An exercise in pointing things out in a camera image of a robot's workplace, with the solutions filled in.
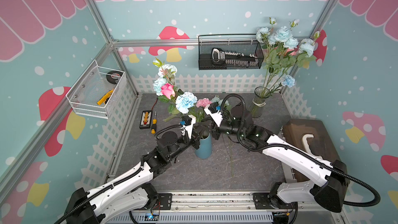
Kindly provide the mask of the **teal ceramic vase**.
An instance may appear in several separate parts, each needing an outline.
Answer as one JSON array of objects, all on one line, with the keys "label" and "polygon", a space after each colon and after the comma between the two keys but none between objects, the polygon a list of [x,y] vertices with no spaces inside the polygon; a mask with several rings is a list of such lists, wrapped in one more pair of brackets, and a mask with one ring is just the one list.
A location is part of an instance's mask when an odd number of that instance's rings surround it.
[{"label": "teal ceramic vase", "polygon": [[201,159],[207,159],[212,154],[212,140],[211,135],[205,132],[200,139],[199,149],[195,150],[195,154],[197,157]]}]

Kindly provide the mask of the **clear glass vase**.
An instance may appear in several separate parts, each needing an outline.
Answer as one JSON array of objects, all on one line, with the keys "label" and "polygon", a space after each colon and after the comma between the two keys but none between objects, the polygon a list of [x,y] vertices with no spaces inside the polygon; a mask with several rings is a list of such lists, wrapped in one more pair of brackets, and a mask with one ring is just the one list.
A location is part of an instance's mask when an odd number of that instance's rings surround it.
[{"label": "clear glass vase", "polygon": [[265,87],[257,87],[254,91],[255,96],[250,104],[249,111],[253,118],[261,117],[264,106],[266,105],[266,99],[270,97],[270,92]]}]

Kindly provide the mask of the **light blue rose stem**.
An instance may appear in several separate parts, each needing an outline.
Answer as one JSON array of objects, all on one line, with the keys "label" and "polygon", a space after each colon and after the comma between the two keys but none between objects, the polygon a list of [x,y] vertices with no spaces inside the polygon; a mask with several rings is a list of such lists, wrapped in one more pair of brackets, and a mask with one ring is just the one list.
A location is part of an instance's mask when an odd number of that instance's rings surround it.
[{"label": "light blue rose stem", "polygon": [[[219,103],[220,100],[221,100],[221,98],[220,98],[218,95],[216,95],[216,96],[214,96],[214,98],[213,98],[211,101],[212,101],[212,102]],[[221,135],[221,137],[222,137],[222,141],[223,141],[224,147],[225,147],[225,149],[226,149],[226,151],[227,151],[227,154],[228,154],[228,156],[229,156],[229,160],[230,160],[230,169],[231,169],[231,177],[233,178],[233,177],[234,177],[234,169],[233,169],[233,157],[232,157],[231,141],[226,142],[226,140],[225,140],[223,134]]]}]

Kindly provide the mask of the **white blue rose stem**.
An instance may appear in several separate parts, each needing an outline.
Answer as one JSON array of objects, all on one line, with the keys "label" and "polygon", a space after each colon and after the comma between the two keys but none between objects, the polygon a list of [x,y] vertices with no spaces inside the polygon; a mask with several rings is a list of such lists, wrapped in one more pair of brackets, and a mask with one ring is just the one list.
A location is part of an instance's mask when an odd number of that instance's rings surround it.
[{"label": "white blue rose stem", "polygon": [[[181,114],[177,109],[176,109],[176,99],[179,95],[183,94],[183,91],[176,86],[176,74],[177,74],[177,67],[171,64],[166,64],[162,61],[160,61],[158,58],[155,58],[153,60],[153,64],[158,68],[158,79],[155,80],[153,83],[153,90],[155,94],[158,97],[158,100],[164,103],[169,103],[170,106],[168,107],[168,111],[172,115],[178,115]],[[172,84],[174,85],[174,90],[176,92],[175,98],[172,98],[171,100],[168,100],[165,96],[162,96],[161,94],[161,87],[166,84]]]}]

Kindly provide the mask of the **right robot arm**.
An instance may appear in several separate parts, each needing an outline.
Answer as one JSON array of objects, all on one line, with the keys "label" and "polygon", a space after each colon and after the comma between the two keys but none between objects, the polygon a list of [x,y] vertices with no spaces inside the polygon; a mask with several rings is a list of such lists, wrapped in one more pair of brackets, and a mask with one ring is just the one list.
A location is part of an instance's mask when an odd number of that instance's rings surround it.
[{"label": "right robot arm", "polygon": [[[369,184],[347,174],[346,165],[335,160],[330,162],[311,155],[287,143],[278,135],[253,123],[252,115],[246,109],[244,98],[236,93],[225,99],[235,97],[240,103],[231,111],[225,109],[225,102],[210,102],[204,111],[212,118],[211,134],[215,139],[220,135],[234,135],[237,142],[249,152],[258,152],[290,166],[307,177],[301,183],[276,183],[270,191],[274,205],[279,202],[316,202],[324,209],[340,213],[344,205],[371,207],[377,205],[380,194]],[[374,198],[368,202],[346,201],[350,182],[369,190]]]}]

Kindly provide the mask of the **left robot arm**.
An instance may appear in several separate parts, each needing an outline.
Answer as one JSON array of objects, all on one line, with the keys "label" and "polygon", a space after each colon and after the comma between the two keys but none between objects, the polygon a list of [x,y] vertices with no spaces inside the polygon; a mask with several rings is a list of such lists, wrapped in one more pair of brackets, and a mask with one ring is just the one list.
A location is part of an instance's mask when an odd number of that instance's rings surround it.
[{"label": "left robot arm", "polygon": [[141,156],[140,162],[121,176],[96,188],[76,190],[58,224],[105,224],[116,216],[136,209],[153,209],[159,194],[150,183],[171,167],[172,162],[190,147],[198,149],[209,118],[198,121],[184,116],[179,124],[154,134],[156,147]]}]

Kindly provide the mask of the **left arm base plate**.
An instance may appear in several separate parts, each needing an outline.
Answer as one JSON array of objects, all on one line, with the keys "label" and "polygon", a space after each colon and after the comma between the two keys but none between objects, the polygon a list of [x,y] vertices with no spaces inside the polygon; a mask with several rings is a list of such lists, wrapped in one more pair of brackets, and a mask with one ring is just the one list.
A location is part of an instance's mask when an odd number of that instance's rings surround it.
[{"label": "left arm base plate", "polygon": [[173,195],[172,194],[158,194],[153,210],[171,210]]}]

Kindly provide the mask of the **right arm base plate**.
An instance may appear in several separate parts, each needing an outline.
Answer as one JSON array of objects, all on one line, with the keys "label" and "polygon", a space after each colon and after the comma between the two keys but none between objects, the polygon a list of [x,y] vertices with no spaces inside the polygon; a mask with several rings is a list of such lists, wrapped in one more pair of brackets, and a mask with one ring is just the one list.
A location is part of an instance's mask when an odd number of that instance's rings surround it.
[{"label": "right arm base plate", "polygon": [[252,198],[256,209],[295,209],[295,203],[285,203],[276,194],[257,192]]}]

